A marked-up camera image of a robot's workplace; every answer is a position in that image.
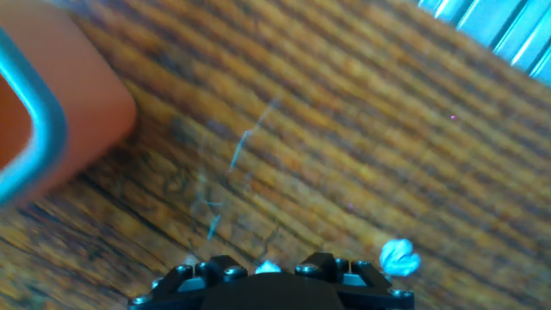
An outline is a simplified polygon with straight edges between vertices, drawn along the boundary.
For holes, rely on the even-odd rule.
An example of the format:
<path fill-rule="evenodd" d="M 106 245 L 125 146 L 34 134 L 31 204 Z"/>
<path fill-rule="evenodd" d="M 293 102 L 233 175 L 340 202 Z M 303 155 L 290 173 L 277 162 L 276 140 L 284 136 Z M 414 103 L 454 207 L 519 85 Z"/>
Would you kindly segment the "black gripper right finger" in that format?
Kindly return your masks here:
<path fill-rule="evenodd" d="M 414 293 L 393 288 L 369 261 L 350 261 L 329 252 L 314 252 L 294 268 L 294 274 L 327 283 L 345 309 L 414 309 Z"/>

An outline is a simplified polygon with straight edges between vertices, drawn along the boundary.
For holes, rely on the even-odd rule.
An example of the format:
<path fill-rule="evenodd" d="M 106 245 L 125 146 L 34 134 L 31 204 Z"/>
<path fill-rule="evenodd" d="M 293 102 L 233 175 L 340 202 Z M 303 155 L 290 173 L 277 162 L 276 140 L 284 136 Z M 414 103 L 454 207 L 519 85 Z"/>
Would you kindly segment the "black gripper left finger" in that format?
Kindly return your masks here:
<path fill-rule="evenodd" d="M 180 264 L 155 280 L 152 289 L 130 298 L 128 310 L 199 310 L 209 289 L 248 276 L 248 270 L 227 255 L 195 265 Z"/>

